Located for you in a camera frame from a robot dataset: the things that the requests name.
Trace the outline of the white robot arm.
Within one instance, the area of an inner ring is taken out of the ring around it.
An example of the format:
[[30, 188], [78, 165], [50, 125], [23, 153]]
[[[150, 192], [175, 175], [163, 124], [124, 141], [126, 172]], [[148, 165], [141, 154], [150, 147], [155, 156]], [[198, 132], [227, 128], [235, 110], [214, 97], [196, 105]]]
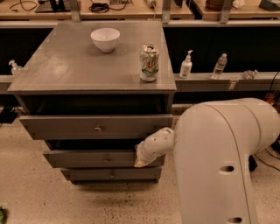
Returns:
[[187, 109], [136, 147], [136, 167], [173, 151], [182, 224], [259, 224], [249, 156], [278, 138], [280, 118], [266, 101], [209, 101]]

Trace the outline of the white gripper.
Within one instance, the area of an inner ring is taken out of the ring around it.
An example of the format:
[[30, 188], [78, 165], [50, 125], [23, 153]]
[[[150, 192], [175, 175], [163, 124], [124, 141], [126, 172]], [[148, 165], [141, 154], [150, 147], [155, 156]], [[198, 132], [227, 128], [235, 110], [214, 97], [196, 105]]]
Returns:
[[144, 147], [144, 141], [136, 146], [136, 161], [134, 166], [136, 168], [145, 167], [146, 165], [151, 164], [157, 159], [153, 154], [149, 154]]

